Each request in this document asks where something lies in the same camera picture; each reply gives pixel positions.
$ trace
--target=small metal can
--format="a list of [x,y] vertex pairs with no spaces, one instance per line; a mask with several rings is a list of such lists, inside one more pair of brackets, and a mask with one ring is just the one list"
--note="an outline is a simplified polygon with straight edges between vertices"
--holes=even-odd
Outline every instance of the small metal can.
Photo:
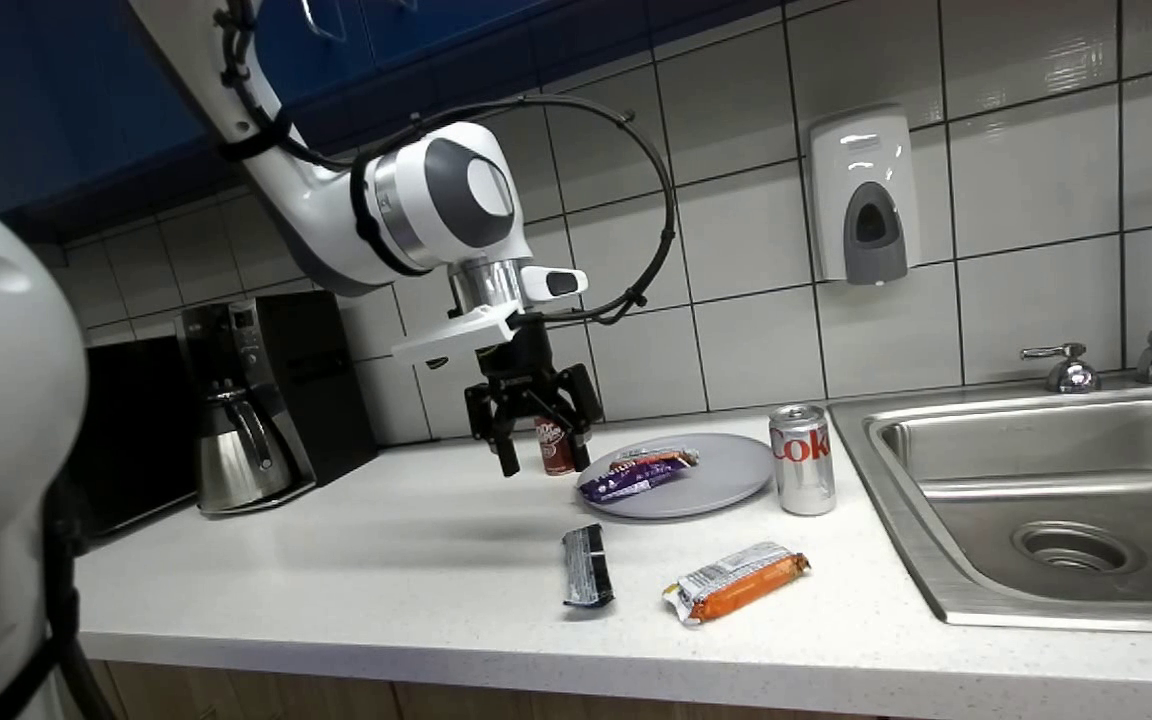
[[771,454],[776,476],[771,491],[791,517],[825,517],[832,510],[832,454],[826,454],[826,424],[816,402],[783,402],[771,412]]

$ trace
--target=wall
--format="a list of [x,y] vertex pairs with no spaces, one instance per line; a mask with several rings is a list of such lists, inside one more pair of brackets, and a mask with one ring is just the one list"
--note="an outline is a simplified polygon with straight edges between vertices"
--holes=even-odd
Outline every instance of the wall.
[[[799,0],[546,90],[634,115],[666,146],[684,231],[653,303],[551,331],[612,419],[1041,375],[1019,348],[1084,338],[1136,364],[1152,318],[1152,0]],[[901,104],[928,262],[889,288],[813,277],[803,130]],[[660,225],[647,165],[580,115],[496,120],[539,261],[617,292]],[[89,338],[173,331],[217,296],[305,288],[247,193],[91,237],[54,261]],[[400,368],[444,278],[341,301],[385,441],[462,437],[471,368]]]

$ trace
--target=white plate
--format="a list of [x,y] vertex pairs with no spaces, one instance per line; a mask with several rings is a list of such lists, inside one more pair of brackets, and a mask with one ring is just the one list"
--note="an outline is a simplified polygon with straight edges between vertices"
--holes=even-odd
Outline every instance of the white plate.
[[602,517],[638,517],[638,520],[672,520],[672,517],[700,517],[717,507],[730,507],[771,481],[771,449],[748,437],[723,437],[723,432],[687,432],[687,437],[653,437],[642,442],[624,442],[596,463],[580,470],[580,484],[593,484],[607,470],[607,463],[624,452],[662,452],[684,449],[696,454],[696,469],[687,476],[647,488],[638,495],[629,495],[618,503],[593,503],[580,491],[582,507],[596,507]]

